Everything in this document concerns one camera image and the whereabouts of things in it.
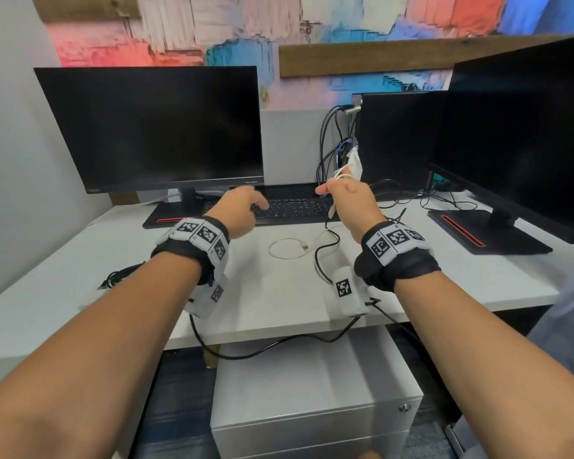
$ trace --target person's right arm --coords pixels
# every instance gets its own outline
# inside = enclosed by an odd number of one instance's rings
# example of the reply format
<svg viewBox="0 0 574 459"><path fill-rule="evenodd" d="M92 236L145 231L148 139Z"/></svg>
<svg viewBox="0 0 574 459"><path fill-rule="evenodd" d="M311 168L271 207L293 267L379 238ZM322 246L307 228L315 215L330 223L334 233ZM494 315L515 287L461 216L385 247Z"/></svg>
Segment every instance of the person's right arm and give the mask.
<svg viewBox="0 0 574 459"><path fill-rule="evenodd" d="M366 184L330 179L327 192L357 242L385 220ZM487 455L574 459L569 371L442 272L397 280L395 294Z"/></svg>

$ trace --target hand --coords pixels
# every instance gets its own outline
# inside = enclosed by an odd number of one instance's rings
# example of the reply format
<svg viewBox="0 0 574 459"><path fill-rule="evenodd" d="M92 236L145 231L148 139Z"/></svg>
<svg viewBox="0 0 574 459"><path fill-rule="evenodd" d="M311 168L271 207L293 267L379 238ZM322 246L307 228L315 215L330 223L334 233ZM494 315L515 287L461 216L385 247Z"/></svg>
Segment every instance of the hand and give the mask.
<svg viewBox="0 0 574 459"><path fill-rule="evenodd" d="M351 174L348 168L342 173ZM357 243L361 243L364 234L377 223L387 220L376 204L370 187L354 178L330 178L327 183L318 186L316 192L332 194L340 220Z"/></svg>
<svg viewBox="0 0 574 459"><path fill-rule="evenodd" d="M230 232L230 238L235 239L248 234L255 227L255 215L251 205L256 204L262 209L268 209L268 200L252 186L239 186L225 192L221 200L207 212Z"/></svg>

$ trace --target desk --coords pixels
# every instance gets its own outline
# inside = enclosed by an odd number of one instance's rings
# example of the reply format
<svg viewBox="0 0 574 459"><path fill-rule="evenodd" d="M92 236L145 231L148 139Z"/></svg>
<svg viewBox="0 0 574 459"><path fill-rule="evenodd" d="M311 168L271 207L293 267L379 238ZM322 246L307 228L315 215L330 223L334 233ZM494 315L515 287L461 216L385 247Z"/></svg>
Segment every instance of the desk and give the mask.
<svg viewBox="0 0 574 459"><path fill-rule="evenodd" d="M548 305L554 302L574 257L574 245L522 221L517 226L547 243L554 251L545 256L474 256L444 232L414 200L402 221L419 231L433 246L444 272L491 311ZM448 204L431 200L429 207ZM404 205L386 210L398 216ZM0 295L0 360L20 360L41 345L81 308L101 295L97 286L113 270L148 259L162 229L144 230L141 225L153 206L111 209L97 223L30 271ZM342 237L339 246L320 253L326 273L352 264L360 252L342 224L330 224ZM230 246L226 268L228 286L220 309L199 331L208 344L282 337L295 333L323 332L344 327L332 288L314 268L313 251L290 261L272 258L268 246L275 240L296 237L316 246L333 241L322 224L265 226L256 228ZM286 254L298 245L277 245ZM383 308L396 320L407 320L395 295L370 289ZM356 327L390 323L376 310ZM167 349L197 346L188 315L183 313Z"/></svg>

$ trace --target clothing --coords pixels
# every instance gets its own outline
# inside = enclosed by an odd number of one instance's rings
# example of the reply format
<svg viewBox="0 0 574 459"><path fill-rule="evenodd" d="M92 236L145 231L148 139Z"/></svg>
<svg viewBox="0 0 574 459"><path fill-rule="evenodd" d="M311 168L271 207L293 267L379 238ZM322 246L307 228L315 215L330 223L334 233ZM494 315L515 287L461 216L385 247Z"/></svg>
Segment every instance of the clothing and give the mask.
<svg viewBox="0 0 574 459"><path fill-rule="evenodd" d="M528 339L574 374L574 264L557 303L542 316ZM487 457L465 417L459 419L453 431L466 450L464 459Z"/></svg>

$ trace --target monitor stand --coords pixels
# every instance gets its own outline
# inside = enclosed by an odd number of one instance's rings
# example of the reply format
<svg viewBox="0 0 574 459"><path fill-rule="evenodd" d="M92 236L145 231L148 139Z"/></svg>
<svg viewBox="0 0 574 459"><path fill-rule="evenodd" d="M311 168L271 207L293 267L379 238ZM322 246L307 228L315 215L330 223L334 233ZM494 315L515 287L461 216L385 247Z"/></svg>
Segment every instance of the monitor stand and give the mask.
<svg viewBox="0 0 574 459"><path fill-rule="evenodd" d="M145 229L172 227L184 217L202 215L204 200L196 198L196 190L192 186L180 188L181 201L162 202L143 223Z"/></svg>
<svg viewBox="0 0 574 459"><path fill-rule="evenodd" d="M553 249L514 226L516 217L494 209L428 211L449 235L472 254L546 254Z"/></svg>

